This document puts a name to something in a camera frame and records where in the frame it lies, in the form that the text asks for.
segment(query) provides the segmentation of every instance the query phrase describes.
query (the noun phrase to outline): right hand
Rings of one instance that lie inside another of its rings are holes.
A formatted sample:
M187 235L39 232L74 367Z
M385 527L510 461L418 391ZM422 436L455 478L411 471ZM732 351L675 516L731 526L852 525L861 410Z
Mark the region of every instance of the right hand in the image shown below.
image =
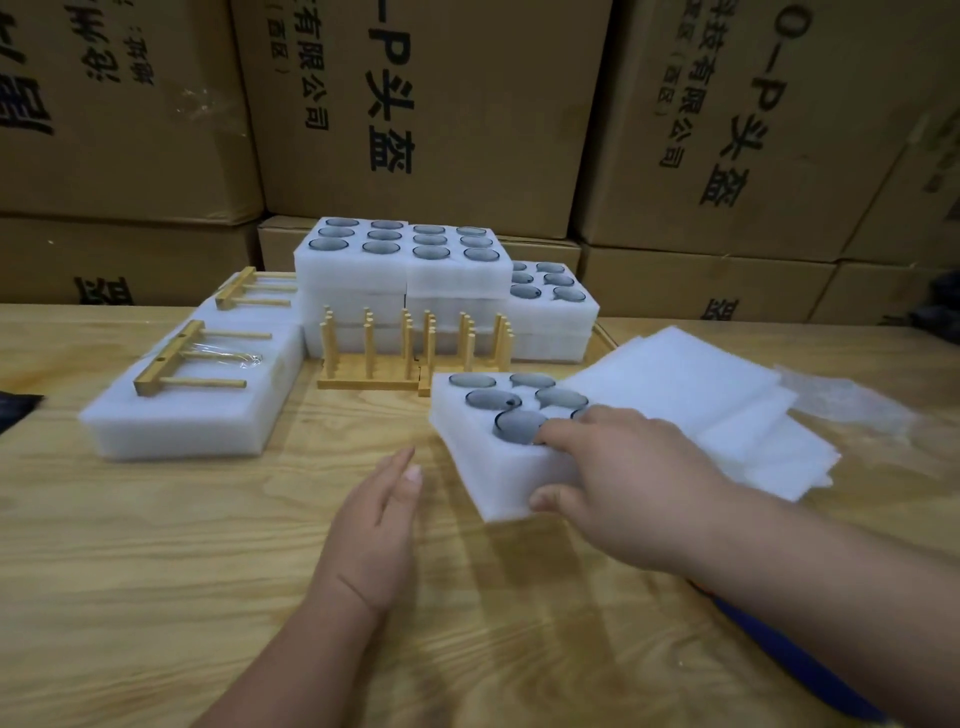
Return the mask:
M584 488L542 486L530 507L561 514L591 544L642 569L689 575L717 527L736 527L735 505L756 494L675 425L633 409L594 405L579 420L548 420L535 442L573 455Z

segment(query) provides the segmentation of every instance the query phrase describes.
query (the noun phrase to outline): circular cutout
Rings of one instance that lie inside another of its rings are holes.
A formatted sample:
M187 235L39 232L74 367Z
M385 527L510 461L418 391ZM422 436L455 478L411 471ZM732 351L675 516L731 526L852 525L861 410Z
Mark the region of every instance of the circular cutout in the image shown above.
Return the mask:
M536 285L512 285L510 286L510 295L532 301L538 299L542 295L542 291Z
M400 249L397 243L391 243L387 240L368 240L363 244L363 249L367 253L375 255L390 255Z
M519 395L504 392L502 389L474 389L467 393L467 404L475 409L504 412L521 406L523 400Z
M489 248L467 248L464 251L464 257L467 260L474 260L478 263L493 263L500 259L500 253L492 251Z
M576 281L563 273L548 273L543 277L546 285L573 285Z
M340 237L315 237L306 244L315 251L342 251L349 243Z
M418 245L414 248L414 255L423 260L443 260L450 257L450 249L443 246Z
M476 374L475 372L451 375L447 381L454 387L465 387L467 389L487 389L496 386L496 379L492 376Z
M553 298L554 300L560 299L561 301L569 301L571 303L583 303L587 300L587 294L583 291L578 291L576 288L554 288Z
M320 228L323 237L350 237L353 231L350 228Z
M551 405L554 407L566 407L567 409L583 409L590 403L590 400L579 392L561 387L538 389L534 397L536 397L540 403L540 409Z
M399 240L403 236L394 231L370 231L367 237L371 240Z
M492 240L482 235L464 235L460 242L468 248L489 248L493 244Z
M515 409L501 412L493 418L493 434L515 445L533 445L537 431L546 422L540 412Z
M557 386L557 380L552 376L539 375L533 372L520 372L510 375L510 383L515 387L533 387L535 389Z
M446 245L446 235L414 235L414 242L421 245Z

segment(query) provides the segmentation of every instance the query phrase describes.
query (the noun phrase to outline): cardboard box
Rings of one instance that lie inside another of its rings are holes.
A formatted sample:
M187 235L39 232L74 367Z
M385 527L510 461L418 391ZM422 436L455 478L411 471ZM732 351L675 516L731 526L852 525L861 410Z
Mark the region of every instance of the cardboard box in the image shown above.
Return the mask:
M906 314L926 302L930 282L945 272L935 268L841 263L810 323L906 325Z
M806 321L835 266L584 247L584 285L601 316Z
M911 142L844 257L960 266L960 96Z
M197 305L259 262L256 224L163 226L0 217L2 303Z
M949 0L625 9L574 208L593 245L834 260L955 85Z
M611 0L232 6L269 210L566 237Z
M316 225L317 219L277 215L260 223L260 250L263 252L264 270L294 270L294 249ZM500 242L515 260L549 260L565 263L574 271L580 263L580 246L570 240L500 237Z
M225 2L8 0L0 211L233 224L263 209Z

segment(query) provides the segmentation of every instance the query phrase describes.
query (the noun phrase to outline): light wood grain surface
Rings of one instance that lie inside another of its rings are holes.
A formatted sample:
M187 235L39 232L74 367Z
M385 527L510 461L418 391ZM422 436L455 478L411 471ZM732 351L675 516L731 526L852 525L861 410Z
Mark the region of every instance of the light wood grain surface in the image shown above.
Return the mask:
M351 724L850 724L681 580L620 566L550 519L484 526L416 393L319 391L309 364L260 458L101 461L77 413L186 314L0 306L0 389L48 397L0 435L0 725L188 723L294 609L348 490L411 441L427 486L416 573ZM664 325L604 322L621 343ZM960 420L960 350L919 333L684 327ZM855 455L835 473L813 507L960 552L947 477Z

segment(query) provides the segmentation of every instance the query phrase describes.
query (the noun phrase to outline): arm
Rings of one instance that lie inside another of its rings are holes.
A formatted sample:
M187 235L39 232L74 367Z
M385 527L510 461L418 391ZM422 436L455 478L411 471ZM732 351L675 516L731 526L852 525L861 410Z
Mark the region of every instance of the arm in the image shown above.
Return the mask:
M737 485L673 425L592 407L549 421L584 490L531 507L601 550L690 577L766 621L892 716L960 724L960 570L935 555Z
M413 449L380 461L334 518L303 603L195 728L340 725L360 658L412 561Z

